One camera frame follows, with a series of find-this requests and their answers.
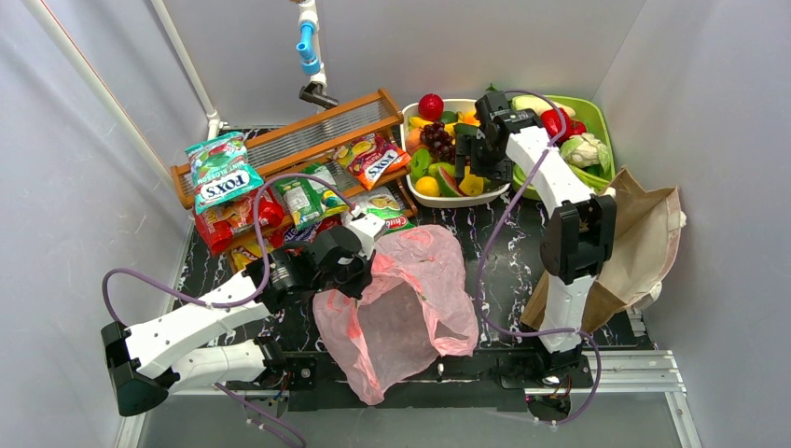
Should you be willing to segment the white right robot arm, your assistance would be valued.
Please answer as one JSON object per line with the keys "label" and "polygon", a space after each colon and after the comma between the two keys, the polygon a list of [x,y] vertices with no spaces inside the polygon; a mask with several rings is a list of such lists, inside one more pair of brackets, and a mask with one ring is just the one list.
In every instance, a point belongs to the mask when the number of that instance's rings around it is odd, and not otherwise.
{"label": "white right robot arm", "polygon": [[617,204],[586,186],[560,154],[571,135],[560,108],[551,109],[561,127],[528,109],[511,107],[503,91],[489,91],[476,103],[479,128],[456,140],[456,170],[507,182],[515,166],[538,193],[549,214],[540,258],[548,276],[544,318],[534,333],[542,344],[533,362],[540,376],[559,376],[578,364],[583,314],[591,287],[613,252]]}

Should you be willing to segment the watermelon slice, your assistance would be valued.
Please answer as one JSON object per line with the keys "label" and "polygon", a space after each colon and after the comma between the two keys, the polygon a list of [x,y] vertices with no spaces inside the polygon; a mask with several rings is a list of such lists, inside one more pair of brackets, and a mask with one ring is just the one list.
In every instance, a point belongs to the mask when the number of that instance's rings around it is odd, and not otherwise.
{"label": "watermelon slice", "polygon": [[461,198],[464,193],[458,188],[455,176],[445,167],[438,167],[436,180],[439,186],[440,195],[448,198]]}

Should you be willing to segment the pink plastic grocery bag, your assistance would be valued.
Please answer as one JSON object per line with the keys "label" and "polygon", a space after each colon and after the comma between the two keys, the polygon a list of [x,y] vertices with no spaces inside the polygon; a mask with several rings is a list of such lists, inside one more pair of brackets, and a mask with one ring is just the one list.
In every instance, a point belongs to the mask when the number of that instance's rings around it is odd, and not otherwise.
{"label": "pink plastic grocery bag", "polygon": [[465,290],[460,242],[447,228],[421,225],[376,244],[372,282],[354,299],[337,289],[316,294],[320,340],[367,405],[439,357],[470,357],[479,323]]}

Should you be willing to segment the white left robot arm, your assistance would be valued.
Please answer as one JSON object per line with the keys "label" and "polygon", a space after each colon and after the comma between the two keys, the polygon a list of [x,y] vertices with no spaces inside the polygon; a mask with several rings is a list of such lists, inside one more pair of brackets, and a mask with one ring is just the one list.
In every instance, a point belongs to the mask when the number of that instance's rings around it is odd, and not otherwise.
{"label": "white left robot arm", "polygon": [[361,298],[372,282],[375,245],[386,232],[382,218],[356,210],[310,242],[286,243],[248,263],[198,304],[129,327],[117,321],[106,325],[101,330],[105,365],[119,414],[145,413],[185,388],[295,376],[301,363],[286,356],[271,336],[227,346],[208,342],[322,290]]}

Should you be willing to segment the yellow lemon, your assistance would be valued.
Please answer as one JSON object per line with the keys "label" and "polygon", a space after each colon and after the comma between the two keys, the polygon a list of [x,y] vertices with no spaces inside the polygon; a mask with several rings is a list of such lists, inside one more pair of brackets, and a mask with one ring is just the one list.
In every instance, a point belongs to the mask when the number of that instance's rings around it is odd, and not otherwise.
{"label": "yellow lemon", "polygon": [[477,197],[484,192],[486,182],[487,180],[484,177],[466,174],[458,184],[458,188],[467,197]]}

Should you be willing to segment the dark grape bunch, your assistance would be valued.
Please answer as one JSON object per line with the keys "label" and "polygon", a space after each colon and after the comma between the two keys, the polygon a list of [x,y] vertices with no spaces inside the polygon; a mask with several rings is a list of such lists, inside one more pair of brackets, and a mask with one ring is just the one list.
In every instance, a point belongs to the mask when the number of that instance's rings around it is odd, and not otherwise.
{"label": "dark grape bunch", "polygon": [[424,125],[421,130],[421,142],[438,161],[455,163],[455,130],[454,123],[446,124],[441,121]]}

